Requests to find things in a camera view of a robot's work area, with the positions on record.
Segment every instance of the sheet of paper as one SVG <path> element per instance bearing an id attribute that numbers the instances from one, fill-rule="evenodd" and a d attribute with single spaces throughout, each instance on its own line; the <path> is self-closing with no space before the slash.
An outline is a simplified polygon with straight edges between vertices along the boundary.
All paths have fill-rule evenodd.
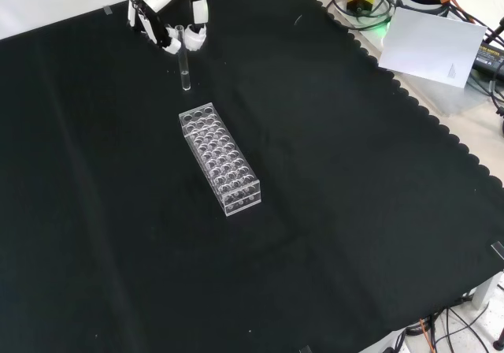
<path id="1" fill-rule="evenodd" d="M 397 8 L 380 67 L 464 87 L 486 28 Z"/>

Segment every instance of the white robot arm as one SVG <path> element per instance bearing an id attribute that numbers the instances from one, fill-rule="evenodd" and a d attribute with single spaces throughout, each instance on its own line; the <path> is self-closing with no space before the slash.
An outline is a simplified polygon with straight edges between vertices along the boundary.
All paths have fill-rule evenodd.
<path id="1" fill-rule="evenodd" d="M 172 0 L 129 0 L 128 23 L 136 31 L 144 31 L 153 43 L 175 54 L 181 43 L 175 30 L 161 21 L 158 13 Z M 190 0 L 192 23 L 185 31 L 184 42 L 188 50 L 199 50 L 206 39 L 209 10 L 206 0 Z"/>

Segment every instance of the table surface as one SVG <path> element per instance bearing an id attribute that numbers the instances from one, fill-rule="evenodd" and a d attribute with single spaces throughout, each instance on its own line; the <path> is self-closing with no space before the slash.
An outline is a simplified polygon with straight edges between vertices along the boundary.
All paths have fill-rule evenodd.
<path id="1" fill-rule="evenodd" d="M 500 184 L 314 0 L 212 7 L 186 97 L 125 5 L 0 44 L 11 351 L 358 351 L 500 269 Z M 261 179 L 229 219 L 176 122 L 208 101 Z"/>

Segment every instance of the black tablecloth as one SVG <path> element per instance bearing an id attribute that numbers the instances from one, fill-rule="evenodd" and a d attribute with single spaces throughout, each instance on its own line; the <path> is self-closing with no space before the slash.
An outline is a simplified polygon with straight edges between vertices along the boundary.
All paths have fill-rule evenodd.
<path id="1" fill-rule="evenodd" d="M 500 182 L 315 0 L 209 3 L 187 94 L 125 4 L 0 43 L 1 351 L 357 352 L 501 269 Z M 228 218 L 207 102 L 261 180 Z"/>

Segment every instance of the test tube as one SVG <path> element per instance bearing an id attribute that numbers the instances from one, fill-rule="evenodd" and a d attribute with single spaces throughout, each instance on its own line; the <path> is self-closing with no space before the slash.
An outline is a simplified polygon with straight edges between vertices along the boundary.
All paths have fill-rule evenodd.
<path id="1" fill-rule="evenodd" d="M 189 77 L 189 63 L 187 62 L 187 48 L 186 43 L 184 41 L 184 28 L 182 25 L 175 26 L 175 30 L 177 33 L 177 38 L 182 43 L 182 46 L 179 50 L 179 68 L 180 68 L 180 80 L 182 81 L 182 89 L 188 91 L 191 89 L 191 79 Z"/>

